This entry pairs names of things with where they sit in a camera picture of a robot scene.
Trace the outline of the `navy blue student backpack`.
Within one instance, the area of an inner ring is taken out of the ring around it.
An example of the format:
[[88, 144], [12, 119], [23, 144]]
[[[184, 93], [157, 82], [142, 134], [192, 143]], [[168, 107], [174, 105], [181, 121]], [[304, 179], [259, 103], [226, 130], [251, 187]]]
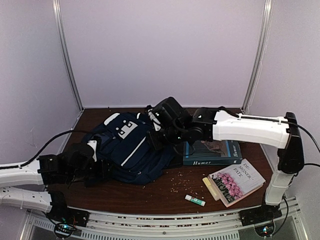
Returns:
[[153, 182], [175, 156], [170, 145], [155, 150], [147, 140], [147, 114], [116, 112], [87, 133], [82, 142], [100, 140], [97, 154], [108, 163], [110, 179], [134, 185]]

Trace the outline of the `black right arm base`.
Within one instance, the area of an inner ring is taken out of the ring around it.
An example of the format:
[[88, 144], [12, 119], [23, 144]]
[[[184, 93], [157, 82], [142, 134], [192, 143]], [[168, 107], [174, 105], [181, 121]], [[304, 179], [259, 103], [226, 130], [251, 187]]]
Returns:
[[238, 212], [242, 226], [260, 224], [280, 218], [283, 214], [280, 206], [261, 205]]

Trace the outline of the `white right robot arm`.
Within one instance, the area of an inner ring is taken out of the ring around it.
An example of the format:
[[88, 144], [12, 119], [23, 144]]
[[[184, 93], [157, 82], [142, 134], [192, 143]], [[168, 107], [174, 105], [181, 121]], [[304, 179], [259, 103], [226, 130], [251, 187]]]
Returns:
[[280, 204], [293, 176], [305, 164], [303, 144], [296, 116], [263, 117], [233, 113], [225, 107], [198, 108], [190, 114], [175, 98], [167, 97], [145, 110], [152, 130], [148, 142], [160, 150], [166, 145], [177, 146], [196, 141], [224, 141], [257, 143], [277, 148], [278, 164], [265, 191], [264, 204], [256, 210], [259, 220], [268, 220]]

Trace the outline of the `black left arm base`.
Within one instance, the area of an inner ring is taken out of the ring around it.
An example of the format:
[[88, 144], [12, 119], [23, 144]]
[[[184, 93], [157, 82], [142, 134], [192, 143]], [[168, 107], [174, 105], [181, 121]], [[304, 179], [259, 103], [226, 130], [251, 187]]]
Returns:
[[48, 194], [51, 197], [51, 210], [46, 213], [49, 219], [73, 226], [87, 226], [90, 217], [88, 211], [68, 207], [65, 196], [60, 191], [49, 191]]

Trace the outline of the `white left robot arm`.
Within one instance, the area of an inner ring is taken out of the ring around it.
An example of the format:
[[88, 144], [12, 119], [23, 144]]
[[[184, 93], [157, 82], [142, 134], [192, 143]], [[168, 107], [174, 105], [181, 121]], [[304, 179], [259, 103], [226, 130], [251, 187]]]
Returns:
[[39, 155], [29, 162], [0, 166], [0, 202], [14, 207], [53, 213], [61, 222], [72, 218], [64, 194], [59, 191], [30, 191], [22, 185], [54, 185], [82, 182], [94, 185], [104, 178], [103, 163], [98, 160], [98, 141], [74, 143], [60, 154]]

